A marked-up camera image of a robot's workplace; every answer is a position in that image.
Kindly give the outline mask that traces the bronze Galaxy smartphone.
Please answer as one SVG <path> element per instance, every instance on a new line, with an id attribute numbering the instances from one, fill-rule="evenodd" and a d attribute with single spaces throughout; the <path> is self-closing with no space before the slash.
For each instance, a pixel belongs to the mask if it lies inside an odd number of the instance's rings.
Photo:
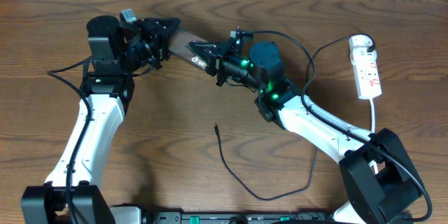
<path id="1" fill-rule="evenodd" d="M 205 70 L 207 63 L 204 62 L 199 56 L 196 56 L 189 48 L 190 42 L 205 42 L 203 38 L 189 32 L 188 30 L 179 27 L 169 42 L 168 50 L 171 55 L 177 56 L 181 60 L 191 64 L 192 66 Z"/>

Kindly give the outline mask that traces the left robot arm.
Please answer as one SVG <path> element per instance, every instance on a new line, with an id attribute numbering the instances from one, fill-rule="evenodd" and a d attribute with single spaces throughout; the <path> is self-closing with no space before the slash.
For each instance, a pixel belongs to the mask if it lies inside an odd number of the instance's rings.
<path id="1" fill-rule="evenodd" d="M 80 97 L 78 118 L 45 183 L 24 191 L 26 223 L 116 221 L 100 192 L 111 142 L 132 100 L 138 69 L 160 69 L 169 59 L 169 41 L 180 23 L 177 17 L 140 20 L 131 10 L 87 23 L 91 55 L 79 62 L 80 86 L 68 84 Z"/>

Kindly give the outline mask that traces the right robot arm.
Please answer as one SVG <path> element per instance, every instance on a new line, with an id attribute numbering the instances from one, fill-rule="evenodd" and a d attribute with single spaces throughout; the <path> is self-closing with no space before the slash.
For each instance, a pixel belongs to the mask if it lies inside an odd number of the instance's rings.
<path id="1" fill-rule="evenodd" d="M 338 165 L 348 201 L 331 215 L 338 223 L 406 222 L 407 207 L 430 198 L 407 151 L 389 129 L 378 133 L 350 125 L 315 105 L 287 79 L 275 43 L 252 46 L 240 55 L 239 42 L 192 41 L 188 49 L 222 85 L 228 78 L 256 89 L 255 105 L 268 122 L 296 133 Z"/>

